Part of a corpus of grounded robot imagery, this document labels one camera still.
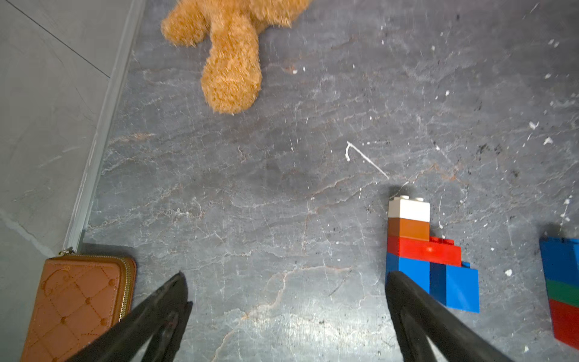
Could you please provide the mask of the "red long lego brick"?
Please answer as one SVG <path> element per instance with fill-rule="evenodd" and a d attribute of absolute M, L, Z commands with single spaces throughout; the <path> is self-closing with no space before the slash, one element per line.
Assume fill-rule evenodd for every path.
<path fill-rule="evenodd" d="M 419 241 L 389 235 L 387 249 L 389 253 L 407 259 L 458 267 L 462 265 L 461 248 L 451 239 L 431 236 L 429 241 Z"/>

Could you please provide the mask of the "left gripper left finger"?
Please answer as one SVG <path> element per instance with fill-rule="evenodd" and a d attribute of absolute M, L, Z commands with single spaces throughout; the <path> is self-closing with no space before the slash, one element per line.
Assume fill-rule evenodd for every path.
<path fill-rule="evenodd" d="M 131 361 L 141 347 L 147 345 L 143 361 L 172 361 L 191 310 L 187 281 L 179 272 L 69 360 Z"/>

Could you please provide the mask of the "white lego brick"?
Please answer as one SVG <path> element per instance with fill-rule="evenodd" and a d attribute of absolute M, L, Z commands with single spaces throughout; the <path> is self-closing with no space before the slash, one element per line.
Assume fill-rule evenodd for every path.
<path fill-rule="evenodd" d="M 408 195 L 396 196 L 388 202 L 388 218 L 429 223 L 431 207 L 423 198 L 410 198 Z"/>

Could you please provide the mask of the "blue lego brick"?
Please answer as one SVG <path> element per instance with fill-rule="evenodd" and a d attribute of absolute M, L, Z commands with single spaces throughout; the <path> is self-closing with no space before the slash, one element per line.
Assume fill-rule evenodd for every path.
<path fill-rule="evenodd" d="M 386 275 L 391 271 L 401 271 L 429 294 L 431 279 L 430 266 L 431 264 L 427 261 L 409 259 L 388 253 L 386 259 Z"/>
<path fill-rule="evenodd" d="M 452 309 L 480 312 L 476 269 L 431 263 L 430 273 L 430 295 L 435 300 Z"/>
<path fill-rule="evenodd" d="M 578 240 L 543 236 L 539 245 L 545 278 L 578 287 Z"/>

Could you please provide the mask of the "blue lego brick bottom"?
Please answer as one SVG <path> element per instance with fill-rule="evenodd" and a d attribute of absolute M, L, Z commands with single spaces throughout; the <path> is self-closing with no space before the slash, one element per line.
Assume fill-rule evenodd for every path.
<path fill-rule="evenodd" d="M 435 300 L 452 309 L 480 312 L 476 269 L 431 263 L 430 273 L 430 295 Z"/>

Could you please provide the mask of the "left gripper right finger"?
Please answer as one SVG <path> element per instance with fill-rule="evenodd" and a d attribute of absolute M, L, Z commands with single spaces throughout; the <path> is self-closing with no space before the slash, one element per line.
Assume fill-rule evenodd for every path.
<path fill-rule="evenodd" d="M 405 361 L 509 361 L 402 272 L 390 272 L 385 295 Z"/>

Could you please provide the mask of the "orange lego brick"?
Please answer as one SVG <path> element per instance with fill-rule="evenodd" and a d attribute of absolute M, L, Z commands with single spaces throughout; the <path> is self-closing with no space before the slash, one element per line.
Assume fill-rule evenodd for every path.
<path fill-rule="evenodd" d="M 401 238 L 428 242 L 430 241 L 430 224 L 429 222 L 418 220 L 389 218 L 388 234 Z"/>

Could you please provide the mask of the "green lego brick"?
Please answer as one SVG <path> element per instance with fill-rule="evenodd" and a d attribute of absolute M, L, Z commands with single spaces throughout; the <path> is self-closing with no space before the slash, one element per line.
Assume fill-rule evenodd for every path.
<path fill-rule="evenodd" d="M 550 300 L 556 300 L 576 308 L 579 307 L 579 289 L 572 284 L 560 281 L 546 280 L 547 295 Z"/>

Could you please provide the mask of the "red square lego brick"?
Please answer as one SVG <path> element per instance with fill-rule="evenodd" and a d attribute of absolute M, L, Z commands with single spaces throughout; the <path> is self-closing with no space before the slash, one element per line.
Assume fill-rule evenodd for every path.
<path fill-rule="evenodd" d="M 549 299 L 549 306 L 554 337 L 560 342 L 578 349 L 578 308 L 552 299 Z"/>

